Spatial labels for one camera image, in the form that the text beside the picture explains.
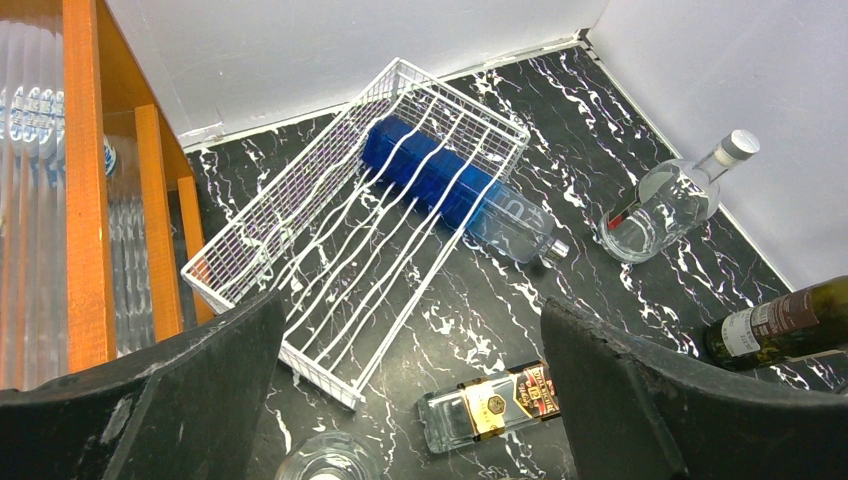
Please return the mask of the clear square whisky bottle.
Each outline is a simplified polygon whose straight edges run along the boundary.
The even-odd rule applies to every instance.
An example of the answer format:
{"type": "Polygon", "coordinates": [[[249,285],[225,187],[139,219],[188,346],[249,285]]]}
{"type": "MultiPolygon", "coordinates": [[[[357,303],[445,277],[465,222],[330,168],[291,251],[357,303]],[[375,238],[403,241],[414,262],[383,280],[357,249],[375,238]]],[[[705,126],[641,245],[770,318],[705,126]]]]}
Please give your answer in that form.
{"type": "Polygon", "coordinates": [[[436,454],[561,415],[549,366],[541,359],[426,393],[417,408],[427,447],[436,454]]]}

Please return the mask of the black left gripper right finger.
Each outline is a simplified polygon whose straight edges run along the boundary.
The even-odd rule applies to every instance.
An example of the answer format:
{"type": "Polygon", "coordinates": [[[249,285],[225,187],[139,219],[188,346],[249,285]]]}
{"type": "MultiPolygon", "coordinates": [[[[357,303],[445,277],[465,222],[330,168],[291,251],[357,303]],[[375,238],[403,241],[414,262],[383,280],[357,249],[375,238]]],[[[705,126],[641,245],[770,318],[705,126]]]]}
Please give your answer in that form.
{"type": "Polygon", "coordinates": [[[549,298],[540,327],[582,479],[843,479],[847,399],[732,373],[549,298]]]}

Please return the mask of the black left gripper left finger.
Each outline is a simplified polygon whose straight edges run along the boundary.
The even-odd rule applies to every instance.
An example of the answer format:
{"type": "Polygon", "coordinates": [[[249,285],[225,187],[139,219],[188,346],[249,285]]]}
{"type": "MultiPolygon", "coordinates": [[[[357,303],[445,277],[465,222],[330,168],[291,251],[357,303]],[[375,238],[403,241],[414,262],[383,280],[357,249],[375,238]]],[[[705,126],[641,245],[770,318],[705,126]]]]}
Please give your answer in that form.
{"type": "Polygon", "coordinates": [[[5,479],[240,479],[285,329],[263,292],[116,360],[1,394],[5,479]]]}

